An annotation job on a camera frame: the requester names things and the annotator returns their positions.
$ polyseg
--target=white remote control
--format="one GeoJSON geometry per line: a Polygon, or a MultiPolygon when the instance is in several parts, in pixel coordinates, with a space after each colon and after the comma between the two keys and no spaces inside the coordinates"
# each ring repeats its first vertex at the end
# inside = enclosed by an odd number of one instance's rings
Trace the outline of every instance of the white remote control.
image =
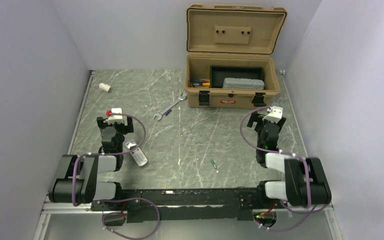
{"type": "MultiPolygon", "coordinates": [[[[124,145],[129,150],[132,150],[137,146],[135,140],[133,140],[133,139],[126,141],[124,143],[124,145]]],[[[135,162],[137,163],[137,165],[139,165],[139,167],[142,167],[143,165],[147,164],[148,159],[145,156],[144,152],[142,152],[140,147],[136,148],[136,150],[132,151],[130,154],[133,157],[133,159],[135,160],[135,162]]]]}

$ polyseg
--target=box lid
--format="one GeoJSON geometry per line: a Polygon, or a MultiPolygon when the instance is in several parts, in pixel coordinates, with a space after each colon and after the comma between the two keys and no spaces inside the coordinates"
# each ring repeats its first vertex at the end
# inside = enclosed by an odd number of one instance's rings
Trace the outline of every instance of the box lid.
{"type": "Polygon", "coordinates": [[[194,4],[186,14],[189,52],[270,55],[288,12],[283,7],[194,4]]]}

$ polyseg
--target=tan tool case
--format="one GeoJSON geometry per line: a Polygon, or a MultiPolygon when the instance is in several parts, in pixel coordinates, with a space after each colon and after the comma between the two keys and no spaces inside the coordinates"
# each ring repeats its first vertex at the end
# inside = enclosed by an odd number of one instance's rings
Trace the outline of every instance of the tan tool case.
{"type": "Polygon", "coordinates": [[[191,5],[187,9],[186,80],[189,107],[245,108],[265,106],[279,93],[275,64],[269,56],[285,22],[283,7],[191,5]],[[210,80],[210,66],[262,67],[264,89],[193,86],[210,80]]]}

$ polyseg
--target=case latch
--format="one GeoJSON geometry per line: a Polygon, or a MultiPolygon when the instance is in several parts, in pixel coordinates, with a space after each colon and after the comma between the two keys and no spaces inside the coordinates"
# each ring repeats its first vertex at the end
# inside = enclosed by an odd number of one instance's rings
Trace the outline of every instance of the case latch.
{"type": "Polygon", "coordinates": [[[254,107],[265,107],[266,104],[264,103],[264,93],[256,92],[251,103],[254,104],[254,107]]]}
{"type": "Polygon", "coordinates": [[[209,106],[210,91],[199,91],[198,101],[200,106],[209,106]]]}

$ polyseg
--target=small green part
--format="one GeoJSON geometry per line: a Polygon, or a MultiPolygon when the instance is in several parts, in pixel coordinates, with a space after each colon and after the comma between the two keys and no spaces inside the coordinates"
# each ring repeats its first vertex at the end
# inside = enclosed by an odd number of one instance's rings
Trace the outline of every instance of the small green part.
{"type": "Polygon", "coordinates": [[[215,169],[217,169],[217,165],[216,165],[216,163],[214,162],[214,160],[211,159],[210,162],[211,162],[212,166],[213,166],[215,169]]]}

